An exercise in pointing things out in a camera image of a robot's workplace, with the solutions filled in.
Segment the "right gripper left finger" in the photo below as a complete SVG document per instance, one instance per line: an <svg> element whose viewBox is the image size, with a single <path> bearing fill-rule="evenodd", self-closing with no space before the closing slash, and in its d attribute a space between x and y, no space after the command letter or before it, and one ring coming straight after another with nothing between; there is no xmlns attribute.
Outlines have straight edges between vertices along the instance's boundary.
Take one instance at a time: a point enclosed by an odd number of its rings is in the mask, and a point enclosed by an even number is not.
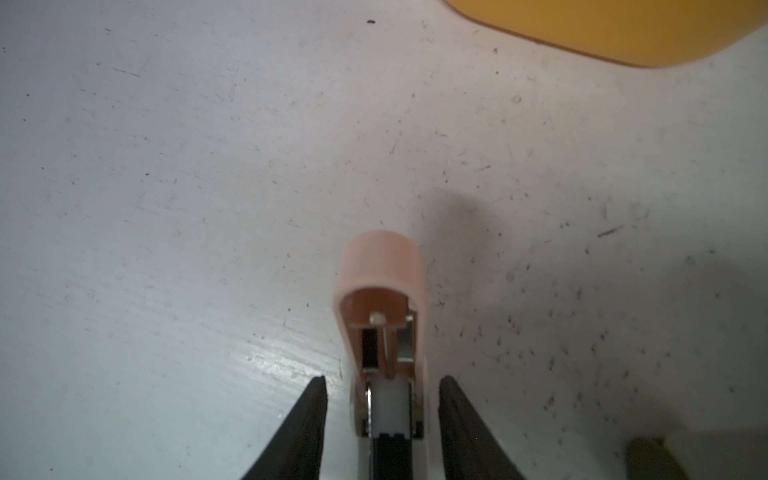
<svg viewBox="0 0 768 480"><path fill-rule="evenodd" d="M326 379L324 376L313 377L242 479L317 480L327 408Z"/></svg>

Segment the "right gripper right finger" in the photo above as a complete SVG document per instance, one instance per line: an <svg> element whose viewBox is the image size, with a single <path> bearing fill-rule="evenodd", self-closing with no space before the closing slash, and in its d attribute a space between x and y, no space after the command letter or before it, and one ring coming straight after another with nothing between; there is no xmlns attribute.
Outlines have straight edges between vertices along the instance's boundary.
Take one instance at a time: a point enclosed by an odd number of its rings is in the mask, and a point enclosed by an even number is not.
<svg viewBox="0 0 768 480"><path fill-rule="evenodd" d="M450 375L439 383L438 417L446 479L524 479Z"/></svg>

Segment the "yellow plastic tray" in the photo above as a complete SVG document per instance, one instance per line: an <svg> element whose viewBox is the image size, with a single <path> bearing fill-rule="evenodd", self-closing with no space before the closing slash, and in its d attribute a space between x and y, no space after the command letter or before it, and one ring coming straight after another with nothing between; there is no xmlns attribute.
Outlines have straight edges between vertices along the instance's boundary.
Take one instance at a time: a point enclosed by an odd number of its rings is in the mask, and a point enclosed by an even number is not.
<svg viewBox="0 0 768 480"><path fill-rule="evenodd" d="M767 25L766 0L454 0L478 23L615 63L708 57Z"/></svg>

